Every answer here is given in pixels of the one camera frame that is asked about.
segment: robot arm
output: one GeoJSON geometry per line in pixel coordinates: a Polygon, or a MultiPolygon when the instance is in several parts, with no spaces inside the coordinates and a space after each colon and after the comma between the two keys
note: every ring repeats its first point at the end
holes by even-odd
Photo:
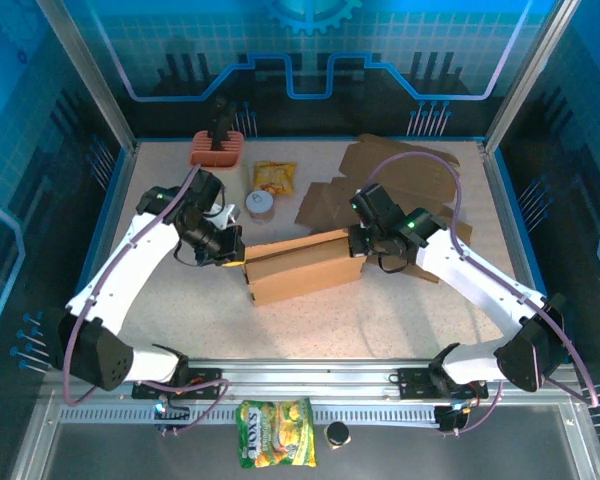
{"type": "Polygon", "coordinates": [[[430,377],[443,394],[473,381],[504,379],[536,391],[562,363],[566,352],[560,339],[531,307],[492,277],[515,287],[562,324],[555,305],[540,292],[519,285],[462,242],[459,252],[444,223],[423,209],[405,215],[377,184],[359,192],[351,203],[361,220],[349,230],[352,255],[397,256],[418,265],[480,307],[502,332],[490,342],[450,345],[434,359],[430,377]],[[465,261],[467,256],[490,275],[465,261]]]}
{"type": "Polygon", "coordinates": [[[127,312],[145,282],[164,256],[184,242],[190,245],[198,266],[233,265],[244,261],[242,229],[236,225],[235,205],[214,203],[224,187],[212,174],[198,171],[180,202],[136,244],[128,245],[174,199],[178,188],[154,187],[146,192],[137,215],[122,241],[89,284],[67,304],[66,310],[47,315],[45,338],[51,364],[62,369],[68,339],[79,312],[95,300],[80,328],[71,362],[71,374],[104,390],[125,381],[155,381],[180,386],[186,356],[165,347],[132,348],[120,332],[127,312]],[[118,254],[128,249],[120,257],[118,254]],[[108,275],[97,299],[93,296],[103,275],[108,275]]]}

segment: green candy bag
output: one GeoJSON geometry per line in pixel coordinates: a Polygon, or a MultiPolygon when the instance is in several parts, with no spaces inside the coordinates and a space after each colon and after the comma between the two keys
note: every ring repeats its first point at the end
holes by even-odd
{"type": "Polygon", "coordinates": [[[243,468],[316,466],[313,411],[308,398],[297,402],[244,401],[236,410],[236,423],[243,468]]]}

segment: orange basket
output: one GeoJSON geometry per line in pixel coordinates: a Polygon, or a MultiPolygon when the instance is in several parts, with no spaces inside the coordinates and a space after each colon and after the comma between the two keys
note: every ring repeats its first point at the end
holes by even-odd
{"type": "Polygon", "coordinates": [[[189,164],[200,165],[203,168],[231,169],[238,165],[242,148],[244,147],[244,136],[240,132],[227,132],[229,140],[220,142],[224,150],[211,150],[212,138],[207,136],[207,130],[195,134],[189,153],[189,164]]]}

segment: black bracket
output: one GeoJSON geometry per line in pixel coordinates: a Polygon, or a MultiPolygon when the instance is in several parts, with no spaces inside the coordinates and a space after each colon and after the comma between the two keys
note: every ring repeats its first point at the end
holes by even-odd
{"type": "MultiPolygon", "coordinates": [[[[212,380],[222,378],[222,370],[219,368],[189,368],[185,374],[185,386],[192,386],[198,383],[206,383],[212,380]]],[[[173,394],[173,400],[216,400],[220,395],[220,385],[186,392],[180,395],[173,394]]],[[[160,395],[165,392],[148,387],[144,383],[134,384],[131,392],[131,398],[135,400],[158,400],[160,395]]]]}
{"type": "Polygon", "coordinates": [[[487,385],[477,382],[468,385],[458,385],[457,389],[450,392],[450,396],[443,395],[431,381],[428,368],[399,368],[389,379],[398,386],[400,400],[452,398],[456,400],[470,400],[476,397],[488,398],[487,385]]]}

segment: glass panel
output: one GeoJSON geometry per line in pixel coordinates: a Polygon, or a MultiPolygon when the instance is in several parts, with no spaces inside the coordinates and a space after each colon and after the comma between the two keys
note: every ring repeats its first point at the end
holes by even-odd
{"type": "Polygon", "coordinates": [[[72,0],[69,7],[139,137],[205,129],[218,94],[236,102],[235,128],[251,136],[450,137],[486,133],[554,4],[505,3],[72,0]]]}
{"type": "Polygon", "coordinates": [[[538,273],[600,383],[599,0],[582,0],[501,149],[538,273]]]}
{"type": "Polygon", "coordinates": [[[76,289],[118,153],[35,2],[0,2],[0,478],[45,369],[38,311],[76,289]]]}

